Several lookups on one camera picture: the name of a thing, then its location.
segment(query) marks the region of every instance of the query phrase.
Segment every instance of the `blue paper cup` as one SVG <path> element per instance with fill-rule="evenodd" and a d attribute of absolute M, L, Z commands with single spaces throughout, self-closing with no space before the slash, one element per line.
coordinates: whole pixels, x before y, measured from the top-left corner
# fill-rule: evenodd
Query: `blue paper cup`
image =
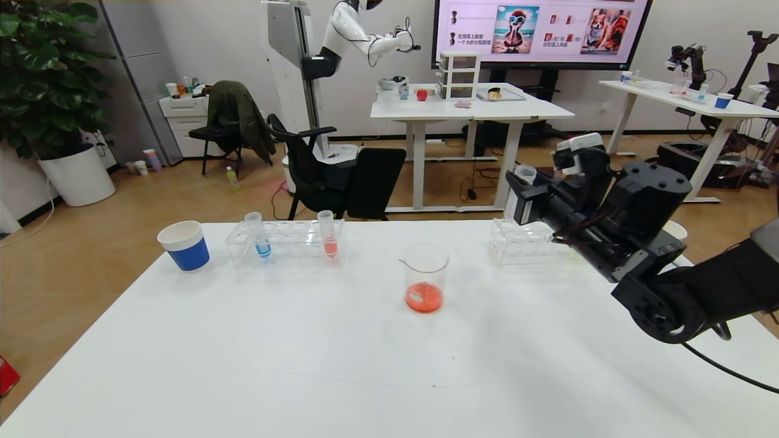
<path fill-rule="evenodd" d="M 730 101 L 733 100 L 732 94 L 727 93 L 719 93 L 717 95 L 717 101 L 714 102 L 714 107 L 725 109 L 728 107 L 728 104 L 730 104 Z"/>
<path fill-rule="evenodd" d="M 157 241 L 181 270 L 196 270 L 208 263 L 210 255 L 198 221 L 173 224 L 157 235 Z"/>

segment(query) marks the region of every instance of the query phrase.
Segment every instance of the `cartoon image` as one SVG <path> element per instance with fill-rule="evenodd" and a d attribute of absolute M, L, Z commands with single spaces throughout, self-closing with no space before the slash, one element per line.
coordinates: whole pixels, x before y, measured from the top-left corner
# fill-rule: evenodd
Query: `cartoon image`
<path fill-rule="evenodd" d="M 530 53 L 538 6 L 498 6 L 492 53 Z"/>
<path fill-rule="evenodd" d="M 582 42 L 582 55 L 617 55 L 629 21 L 630 11 L 593 9 Z"/>

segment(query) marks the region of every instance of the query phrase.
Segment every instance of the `television screen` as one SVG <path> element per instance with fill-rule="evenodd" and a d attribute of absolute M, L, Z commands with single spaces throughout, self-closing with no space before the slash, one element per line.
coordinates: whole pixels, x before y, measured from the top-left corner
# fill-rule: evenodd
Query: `television screen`
<path fill-rule="evenodd" d="M 441 51 L 476 51 L 486 68 L 628 69 L 651 0 L 436 0 Z"/>

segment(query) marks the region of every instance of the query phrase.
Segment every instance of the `drawer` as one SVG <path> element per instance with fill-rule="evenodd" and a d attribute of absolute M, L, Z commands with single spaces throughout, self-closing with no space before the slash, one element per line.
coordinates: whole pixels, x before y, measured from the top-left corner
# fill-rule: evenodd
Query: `drawer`
<path fill-rule="evenodd" d="M 192 131 L 193 129 L 202 128 L 207 122 L 208 118 L 205 116 L 171 117 L 167 120 L 168 125 L 171 126 L 171 131 Z"/>
<path fill-rule="evenodd" d="M 184 131 L 173 131 L 173 137 L 175 137 L 178 149 L 181 150 L 184 157 L 203 157 L 203 147 L 206 145 L 206 141 L 190 137 L 189 129 Z M 224 152 L 212 141 L 208 143 L 208 154 L 221 157 L 224 155 Z"/>
<path fill-rule="evenodd" d="M 160 108 L 167 118 L 208 115 L 208 105 L 204 99 L 163 99 Z"/>

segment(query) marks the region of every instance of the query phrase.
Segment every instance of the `red liquid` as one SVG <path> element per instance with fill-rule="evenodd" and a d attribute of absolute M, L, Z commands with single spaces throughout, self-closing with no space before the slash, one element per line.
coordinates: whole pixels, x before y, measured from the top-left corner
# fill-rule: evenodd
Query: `red liquid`
<path fill-rule="evenodd" d="M 441 307 L 443 293 L 434 284 L 415 283 L 406 289 L 406 304 L 420 313 L 430 313 Z"/>
<path fill-rule="evenodd" d="M 335 240 L 325 241 L 325 254 L 331 259 L 338 255 L 338 242 Z"/>

